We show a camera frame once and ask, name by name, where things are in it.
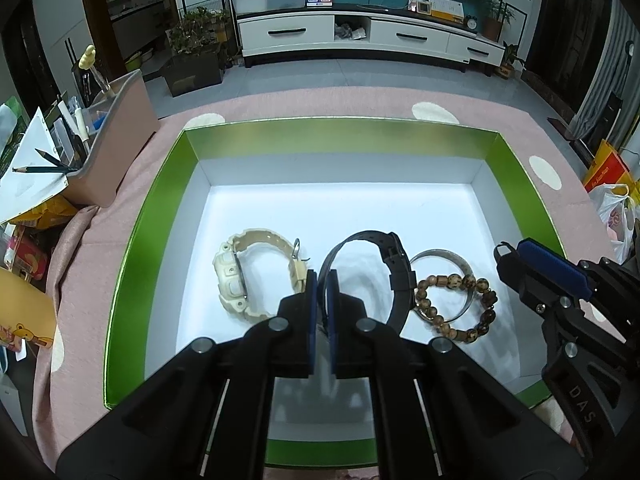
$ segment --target black watch strap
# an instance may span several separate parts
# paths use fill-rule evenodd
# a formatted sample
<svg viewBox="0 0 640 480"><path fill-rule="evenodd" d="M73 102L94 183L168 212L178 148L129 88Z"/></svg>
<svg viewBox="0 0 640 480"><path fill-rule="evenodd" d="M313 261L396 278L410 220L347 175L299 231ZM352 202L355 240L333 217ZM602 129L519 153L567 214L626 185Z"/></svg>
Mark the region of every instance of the black watch strap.
<svg viewBox="0 0 640 480"><path fill-rule="evenodd" d="M389 281L391 290L394 292L394 303L391 307L391 314L386 321L398 334L404 326L409 312L415 308L415 287L417 282L415 272L411 270L409 257L404 252L400 238L395 233L383 233L380 231L362 231L351 235L346 240L336 245L326 256L320 274L318 275L318 303L323 318L326 317L326 279L335 260L338 251L348 242L354 240L364 240L376 244L380 249L382 261L391 272Z"/></svg>

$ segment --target tile floor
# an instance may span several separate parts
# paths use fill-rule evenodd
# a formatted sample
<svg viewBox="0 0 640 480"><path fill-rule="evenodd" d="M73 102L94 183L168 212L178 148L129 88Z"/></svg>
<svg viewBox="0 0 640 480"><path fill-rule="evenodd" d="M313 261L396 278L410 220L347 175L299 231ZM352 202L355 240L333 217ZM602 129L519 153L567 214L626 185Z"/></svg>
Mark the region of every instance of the tile floor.
<svg viewBox="0 0 640 480"><path fill-rule="evenodd" d="M586 168L560 136L548 117L558 114L522 81L491 78L472 69L459 70L395 61L368 59L318 59L235 66L225 73L222 84L172 97L164 78L153 79L146 88L158 117L212 102L240 96L330 86L382 86L448 92L485 99L528 112L558 147L578 177Z"/></svg>

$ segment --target potted plant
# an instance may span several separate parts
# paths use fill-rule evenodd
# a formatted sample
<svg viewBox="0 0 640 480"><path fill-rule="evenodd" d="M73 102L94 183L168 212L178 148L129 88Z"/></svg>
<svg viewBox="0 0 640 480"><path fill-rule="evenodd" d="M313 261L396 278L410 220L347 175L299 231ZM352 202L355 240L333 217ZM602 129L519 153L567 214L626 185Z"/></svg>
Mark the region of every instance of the potted plant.
<svg viewBox="0 0 640 480"><path fill-rule="evenodd" d="M172 96L222 83L215 20L215 13L197 7L167 31L174 56L161 73Z"/></svg>
<svg viewBox="0 0 640 480"><path fill-rule="evenodd" d="M510 79L515 72L513 63L519 61L524 68L524 60L518 57L519 45L504 42L504 54L502 55L502 63L495 69L495 73L503 79Z"/></svg>
<svg viewBox="0 0 640 480"><path fill-rule="evenodd" d="M488 40L498 41L502 32L502 24L511 24L513 10L502 0L484 0L484 23L482 35Z"/></svg>

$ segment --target drawer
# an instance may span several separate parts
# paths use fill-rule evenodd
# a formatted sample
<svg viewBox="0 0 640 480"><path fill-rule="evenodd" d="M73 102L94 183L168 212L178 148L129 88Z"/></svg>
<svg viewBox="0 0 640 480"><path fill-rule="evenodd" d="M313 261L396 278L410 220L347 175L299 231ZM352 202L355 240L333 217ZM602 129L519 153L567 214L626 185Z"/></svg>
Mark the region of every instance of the drawer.
<svg viewBox="0 0 640 480"><path fill-rule="evenodd" d="M465 38L457 34L451 35L447 47L447 54L452 56L461 57L464 60L476 59L495 66L500 66L503 53L504 49L497 45Z"/></svg>
<svg viewBox="0 0 640 480"><path fill-rule="evenodd" d="M244 52L334 41L334 17L329 14L253 20L239 27Z"/></svg>
<svg viewBox="0 0 640 480"><path fill-rule="evenodd" d="M403 52L446 52L449 33L406 23L371 20L370 43L397 47Z"/></svg>

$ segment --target watch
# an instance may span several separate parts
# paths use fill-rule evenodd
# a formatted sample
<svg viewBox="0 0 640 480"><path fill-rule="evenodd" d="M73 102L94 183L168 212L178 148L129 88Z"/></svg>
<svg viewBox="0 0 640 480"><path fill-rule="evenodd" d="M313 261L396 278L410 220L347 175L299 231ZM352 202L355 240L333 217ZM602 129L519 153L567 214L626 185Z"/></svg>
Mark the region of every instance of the watch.
<svg viewBox="0 0 640 480"><path fill-rule="evenodd" d="M415 281L415 272L411 270L411 265L409 264L409 257L404 252L400 238L395 233L362 231L341 241L326 256L318 276L318 303L324 322L326 322L326 279L331 269L331 264L334 262L338 251L346 243L354 240L371 242L380 249L382 261L391 272L389 280L391 282L391 290L394 292L394 302L386 324L399 334L402 331L402 327L404 327L409 312L415 308L414 289L417 283Z"/></svg>
<svg viewBox="0 0 640 480"><path fill-rule="evenodd" d="M256 309L249 300L244 275L238 253L254 244L269 244L279 249L289 259L289 277L295 293L304 292L306 281L306 263L300 260L300 240L293 245L279 234L268 229L247 229L239 235L233 235L220 246L213 259L213 267L218 276L220 303L228 312L240 314L245 319L265 320L270 315Z"/></svg>

